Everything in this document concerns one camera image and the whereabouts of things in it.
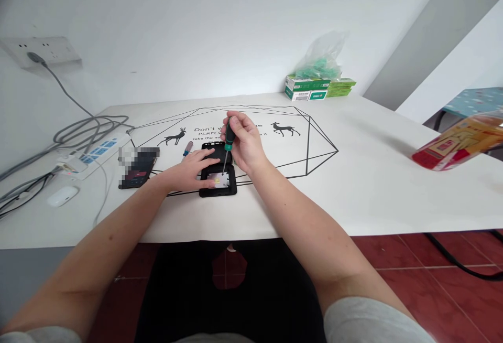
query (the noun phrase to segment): deer illustration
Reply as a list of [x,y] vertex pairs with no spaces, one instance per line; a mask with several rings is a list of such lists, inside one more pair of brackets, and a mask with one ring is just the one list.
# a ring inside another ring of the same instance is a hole
[[283,137],[285,136],[285,135],[283,134],[283,132],[282,132],[282,131],[284,131],[284,130],[290,131],[290,132],[292,133],[292,136],[293,136],[293,133],[294,133],[294,132],[297,132],[297,131],[294,129],[295,127],[280,127],[280,126],[278,126],[277,124],[278,124],[278,123],[272,123],[272,124],[271,124],[271,125],[273,126],[273,128],[274,128],[274,131],[273,131],[273,132],[276,132],[276,133],[278,133],[278,134],[279,134],[279,133],[281,133],[281,135],[282,135]]
[[166,146],[167,146],[167,145],[168,145],[168,141],[170,141],[170,140],[172,140],[172,139],[174,139],[174,138],[176,138],[176,139],[177,139],[177,140],[174,142],[174,144],[175,144],[175,145],[178,145],[178,141],[180,141],[180,139],[181,139],[182,137],[184,137],[184,136],[185,136],[185,132],[186,132],[186,131],[185,131],[185,129],[186,129],[186,128],[180,128],[181,132],[180,132],[179,134],[177,134],[176,136],[169,136],[169,137],[166,137],[166,138],[165,138],[164,140],[162,140],[159,144],[157,144],[157,146],[159,146],[159,145],[160,145],[160,144],[162,144],[163,142],[165,142],[165,143],[166,143]]

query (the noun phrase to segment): wall outlet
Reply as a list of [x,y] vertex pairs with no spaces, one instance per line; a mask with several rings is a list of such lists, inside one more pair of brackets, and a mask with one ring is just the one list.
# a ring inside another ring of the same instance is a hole
[[47,64],[80,60],[68,39],[65,37],[51,38],[3,38],[0,46],[23,69],[40,66],[28,58],[28,52],[35,52]]

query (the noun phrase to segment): white computer mouse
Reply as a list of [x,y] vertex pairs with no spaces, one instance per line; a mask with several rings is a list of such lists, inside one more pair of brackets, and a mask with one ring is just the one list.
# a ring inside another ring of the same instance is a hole
[[66,186],[47,199],[47,204],[52,207],[61,207],[68,200],[74,197],[79,192],[77,187]]

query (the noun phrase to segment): black device case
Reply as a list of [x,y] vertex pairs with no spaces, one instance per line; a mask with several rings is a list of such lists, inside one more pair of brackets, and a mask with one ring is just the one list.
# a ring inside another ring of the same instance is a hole
[[[201,180],[208,179],[209,174],[222,172],[224,169],[225,160],[225,143],[223,141],[208,142],[202,145],[202,149],[213,149],[215,151],[206,158],[218,158],[220,162],[210,165],[201,171]],[[237,194],[236,174],[234,166],[232,165],[232,154],[229,152],[227,156],[227,164],[225,165],[225,172],[229,174],[229,187],[226,188],[201,188],[199,190],[200,197],[214,197],[214,196],[230,196]]]

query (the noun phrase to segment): red tile floor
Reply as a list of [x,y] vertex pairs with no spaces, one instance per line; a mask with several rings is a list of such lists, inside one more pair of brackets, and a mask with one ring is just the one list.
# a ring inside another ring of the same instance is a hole
[[[503,244],[487,232],[436,233],[465,266],[503,271]],[[354,237],[356,245],[438,343],[503,342],[503,282],[488,282],[450,265],[422,234]],[[141,300],[159,245],[141,243],[110,286],[89,341],[132,342]],[[246,261],[224,251],[213,263],[217,288],[237,287]]]

